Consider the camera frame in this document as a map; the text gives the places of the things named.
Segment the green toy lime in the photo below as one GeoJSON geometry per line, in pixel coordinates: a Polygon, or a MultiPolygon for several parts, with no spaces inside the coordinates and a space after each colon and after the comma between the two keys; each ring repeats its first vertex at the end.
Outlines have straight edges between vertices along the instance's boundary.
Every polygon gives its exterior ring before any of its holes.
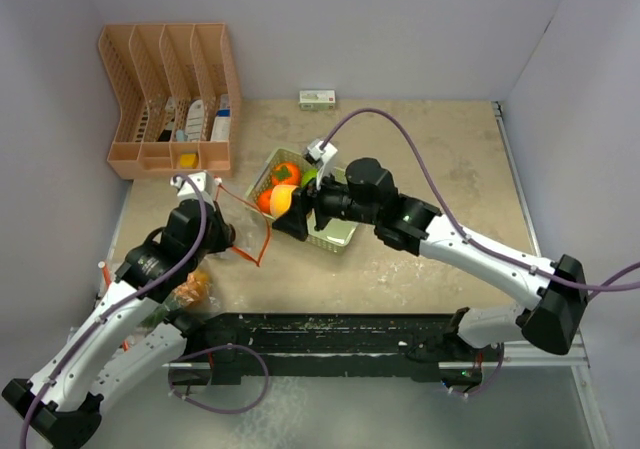
{"type": "Polygon", "coordinates": [[[316,177],[317,177],[317,170],[309,169],[302,175],[300,186],[305,187],[310,181],[314,180],[316,177]]]}

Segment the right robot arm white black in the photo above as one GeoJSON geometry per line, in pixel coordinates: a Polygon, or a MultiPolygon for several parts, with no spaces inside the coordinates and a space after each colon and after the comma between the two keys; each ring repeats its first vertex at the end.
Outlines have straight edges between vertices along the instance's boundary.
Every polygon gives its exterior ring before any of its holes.
{"type": "Polygon", "coordinates": [[[521,253],[474,231],[460,233],[439,208],[398,191],[373,158],[350,163],[346,180],[327,176],[299,187],[280,184],[270,196],[273,228],[300,241],[307,220],[316,230],[333,219],[369,224],[386,246],[451,265],[501,290],[513,304],[458,310],[445,335],[446,352],[467,360],[490,344],[526,340],[554,355],[572,346],[588,304],[582,264],[521,253]]]}

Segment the yellow orange toy fruit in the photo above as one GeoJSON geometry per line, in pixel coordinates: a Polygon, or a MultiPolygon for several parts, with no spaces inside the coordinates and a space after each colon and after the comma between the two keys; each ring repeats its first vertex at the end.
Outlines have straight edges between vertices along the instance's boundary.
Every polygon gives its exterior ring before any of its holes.
{"type": "Polygon", "coordinates": [[[272,188],[270,196],[270,214],[278,219],[286,214],[292,205],[293,193],[298,189],[295,185],[279,184],[272,188]]]}

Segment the toy pineapple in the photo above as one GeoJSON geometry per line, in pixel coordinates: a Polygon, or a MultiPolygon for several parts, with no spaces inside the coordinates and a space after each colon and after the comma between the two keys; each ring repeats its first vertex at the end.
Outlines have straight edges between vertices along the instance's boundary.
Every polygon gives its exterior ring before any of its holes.
{"type": "Polygon", "coordinates": [[[209,298],[210,289],[210,275],[202,269],[196,269],[187,276],[183,284],[171,291],[160,306],[140,323],[140,326],[143,329],[152,329],[171,313],[197,308],[209,298]]]}

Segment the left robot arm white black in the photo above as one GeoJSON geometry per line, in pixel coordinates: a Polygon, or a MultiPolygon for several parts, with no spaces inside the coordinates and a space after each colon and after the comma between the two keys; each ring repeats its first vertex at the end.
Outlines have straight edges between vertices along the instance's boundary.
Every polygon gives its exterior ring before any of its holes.
{"type": "Polygon", "coordinates": [[[235,231],[215,202],[184,200],[165,226],[129,251],[105,297],[40,371],[13,379],[4,400],[22,417],[20,447],[34,431],[54,448],[80,448],[107,410],[156,367],[178,356],[194,361],[206,347],[192,327],[163,322],[148,343],[121,343],[187,282],[203,258],[233,246],[235,231]]]}

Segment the clear zip bag orange zipper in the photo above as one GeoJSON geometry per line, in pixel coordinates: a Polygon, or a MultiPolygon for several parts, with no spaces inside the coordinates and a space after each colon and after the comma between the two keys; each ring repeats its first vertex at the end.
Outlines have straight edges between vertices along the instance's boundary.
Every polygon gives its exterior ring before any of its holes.
{"type": "Polygon", "coordinates": [[[189,313],[201,320],[206,320],[221,312],[222,304],[216,298],[210,268],[203,262],[187,276],[183,284],[167,296],[159,307],[134,328],[134,331],[121,343],[120,348],[124,351],[129,350],[150,334],[167,316],[189,313]]]}

